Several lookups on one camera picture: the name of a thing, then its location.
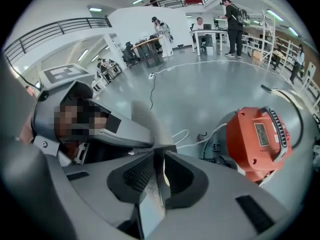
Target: white pants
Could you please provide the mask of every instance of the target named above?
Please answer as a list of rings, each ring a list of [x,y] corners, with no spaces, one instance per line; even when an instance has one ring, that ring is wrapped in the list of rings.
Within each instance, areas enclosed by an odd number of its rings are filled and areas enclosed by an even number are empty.
[[[170,41],[166,38],[164,34],[160,34],[159,37],[159,43],[162,46],[162,57],[173,55],[174,53],[172,51]]]

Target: white shirt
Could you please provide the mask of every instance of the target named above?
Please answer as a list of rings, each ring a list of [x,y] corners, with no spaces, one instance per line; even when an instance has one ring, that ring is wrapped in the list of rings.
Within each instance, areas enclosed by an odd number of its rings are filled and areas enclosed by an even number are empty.
[[[305,53],[298,51],[295,61],[302,65],[305,62]]]
[[[198,23],[194,24],[193,25],[193,28],[192,28],[192,31],[195,31],[195,30],[204,30],[204,24],[202,23],[201,25],[198,25]],[[205,33],[198,33],[198,36],[204,36]]]

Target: white cable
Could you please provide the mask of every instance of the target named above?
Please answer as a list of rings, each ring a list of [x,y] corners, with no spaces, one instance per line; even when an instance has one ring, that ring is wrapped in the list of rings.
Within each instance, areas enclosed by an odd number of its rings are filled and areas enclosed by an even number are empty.
[[[264,71],[267,71],[267,72],[270,72],[270,73],[273,73],[261,66],[258,66],[258,65],[253,65],[253,64],[250,64],[248,62],[245,62],[245,61],[242,61],[242,60],[229,60],[229,59],[219,59],[219,60],[208,60],[208,61],[200,61],[200,62],[194,62],[194,63],[185,63],[185,64],[181,64],[181,65],[175,65],[175,66],[172,66],[172,67],[168,67],[168,68],[165,68],[165,69],[162,69],[161,71],[159,72],[154,72],[154,74],[160,74],[161,72],[163,71],[171,71],[173,70],[174,68],[176,67],[180,67],[180,66],[184,66],[184,65],[194,65],[194,64],[200,64],[200,63],[209,63],[209,62],[238,62],[238,63],[245,63],[245,64],[248,64],[250,66],[253,66],[253,67],[256,67],[256,68],[259,68],[259,69],[262,69]],[[283,78],[281,78],[280,76],[274,74],[276,77],[280,78],[282,81],[284,81]]]
[[[176,133],[175,135],[173,135],[172,138],[176,137],[177,135],[179,135],[179,134],[181,134],[181,133],[183,133],[183,132],[186,132],[186,135],[185,135],[182,139],[180,139],[178,142],[174,143],[174,145],[177,145],[178,143],[182,142],[186,137],[188,137],[188,135],[189,135],[189,130],[184,129],[184,130],[182,130],[182,131],[179,131],[179,132]]]
[[[200,143],[206,142],[207,140],[209,140],[215,134],[216,131],[218,131],[220,128],[222,128],[222,127],[224,127],[226,125],[227,125],[226,123],[223,123],[223,124],[219,125],[217,128],[214,129],[214,131],[211,133],[211,135],[208,138],[205,138],[204,140],[198,141],[198,142],[196,142],[194,144],[188,144],[188,145],[184,145],[184,146],[179,146],[176,149],[178,150],[178,149],[182,149],[182,148],[185,148],[185,147],[192,147],[192,146],[198,145]]]

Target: glossy floor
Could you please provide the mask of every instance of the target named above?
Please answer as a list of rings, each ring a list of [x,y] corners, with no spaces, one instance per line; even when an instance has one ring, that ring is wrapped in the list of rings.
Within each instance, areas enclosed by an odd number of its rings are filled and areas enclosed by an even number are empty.
[[[197,56],[191,48],[185,48],[175,50],[174,56],[158,67],[146,68],[141,62],[125,70],[108,85],[99,96],[100,102],[130,118],[132,100],[142,100],[151,106],[154,81],[148,78],[149,74],[176,66],[156,74],[152,111],[172,135],[183,129],[190,131],[178,146],[195,143],[199,133],[211,133],[229,112],[242,107],[264,106],[272,107],[281,116],[294,144],[301,130],[295,109],[282,97],[263,90],[261,84],[287,91],[301,105],[304,134],[283,168],[263,188],[291,210],[302,202],[312,173],[313,142],[318,132],[312,115],[301,99],[292,93],[292,87],[272,73],[272,69],[268,71],[251,65],[253,62],[246,54],[242,59],[227,58],[224,56],[226,52],[214,51],[213,56]],[[179,153],[198,158],[200,150],[198,145],[179,149]]]

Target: black shirt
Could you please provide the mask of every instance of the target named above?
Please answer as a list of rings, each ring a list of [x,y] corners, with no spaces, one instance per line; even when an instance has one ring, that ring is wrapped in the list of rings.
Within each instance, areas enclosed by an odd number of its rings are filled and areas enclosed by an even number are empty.
[[[233,5],[228,5],[226,8],[225,16],[228,18],[228,30],[244,30],[244,27],[238,23],[234,18],[237,18],[238,10]]]
[[[105,66],[101,65],[101,62],[99,62],[98,65],[96,65],[96,67],[98,69],[100,69],[102,73],[107,70],[107,68]]]
[[[151,4],[152,6],[158,7],[157,0],[150,0],[150,4]]]

